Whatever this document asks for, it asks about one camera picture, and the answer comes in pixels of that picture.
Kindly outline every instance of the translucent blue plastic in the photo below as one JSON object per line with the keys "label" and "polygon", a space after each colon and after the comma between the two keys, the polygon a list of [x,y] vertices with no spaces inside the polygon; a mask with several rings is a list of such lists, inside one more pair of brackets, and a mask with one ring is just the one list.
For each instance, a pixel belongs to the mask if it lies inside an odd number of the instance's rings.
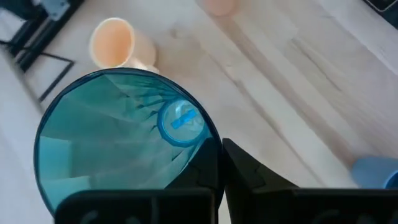
{"label": "translucent blue plastic", "polygon": [[164,189],[211,137],[195,105],[172,82],[135,69],[72,83],[46,111],[35,143],[49,209],[81,190]]}

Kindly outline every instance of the light wood surface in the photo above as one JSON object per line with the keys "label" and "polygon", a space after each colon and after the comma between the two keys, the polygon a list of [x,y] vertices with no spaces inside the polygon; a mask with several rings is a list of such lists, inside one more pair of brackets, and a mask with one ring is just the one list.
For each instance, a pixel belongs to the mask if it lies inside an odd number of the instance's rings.
{"label": "light wood surface", "polygon": [[361,0],[244,0],[228,17],[194,0],[87,0],[48,49],[77,65],[44,107],[96,69],[88,39],[108,17],[154,40],[161,74],[223,138],[301,187],[356,187],[356,159],[398,157],[398,31]]}

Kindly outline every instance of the blue object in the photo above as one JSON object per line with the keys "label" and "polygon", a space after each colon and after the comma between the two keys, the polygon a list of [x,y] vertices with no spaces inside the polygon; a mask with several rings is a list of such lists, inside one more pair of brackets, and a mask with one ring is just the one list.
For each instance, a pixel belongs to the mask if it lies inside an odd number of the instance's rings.
{"label": "blue object", "polygon": [[36,179],[52,213],[82,190],[164,189],[214,136],[177,84],[133,68],[101,70],[66,87],[45,112]]}
{"label": "blue object", "polygon": [[398,160],[369,156],[355,162],[351,172],[356,183],[366,189],[397,189]]}

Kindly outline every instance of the wooden table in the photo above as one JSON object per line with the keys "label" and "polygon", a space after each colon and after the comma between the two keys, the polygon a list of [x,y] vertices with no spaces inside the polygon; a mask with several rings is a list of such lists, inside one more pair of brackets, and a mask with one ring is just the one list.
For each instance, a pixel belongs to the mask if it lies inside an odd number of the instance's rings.
{"label": "wooden table", "polygon": [[[91,31],[107,17],[127,19],[222,137],[301,187],[356,187],[356,159],[398,157],[398,31],[365,3],[243,0],[232,17],[200,4],[87,0],[50,52],[75,59],[71,72],[89,72]],[[225,204],[220,214],[228,223]]]}

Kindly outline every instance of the black metal frame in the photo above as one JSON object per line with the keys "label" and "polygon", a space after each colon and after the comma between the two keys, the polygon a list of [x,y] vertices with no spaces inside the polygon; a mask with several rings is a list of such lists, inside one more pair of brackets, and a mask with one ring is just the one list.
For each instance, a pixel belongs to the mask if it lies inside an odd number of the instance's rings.
{"label": "black metal frame", "polygon": [[[15,36],[7,43],[9,46],[8,51],[13,57],[16,58],[16,62],[23,72],[26,72],[40,55],[52,57],[69,63],[39,97],[40,102],[44,101],[44,99],[50,94],[50,92],[75,64],[75,62],[70,59],[43,53],[43,51],[60,32],[62,27],[64,27],[64,25],[69,21],[69,19],[83,2],[84,0],[69,0],[70,7],[58,21],[48,21],[48,14],[45,9],[41,5],[36,6],[36,18],[26,21],[24,25],[22,25],[22,27],[17,31]],[[41,32],[38,35],[34,35],[41,26],[44,26]]]}

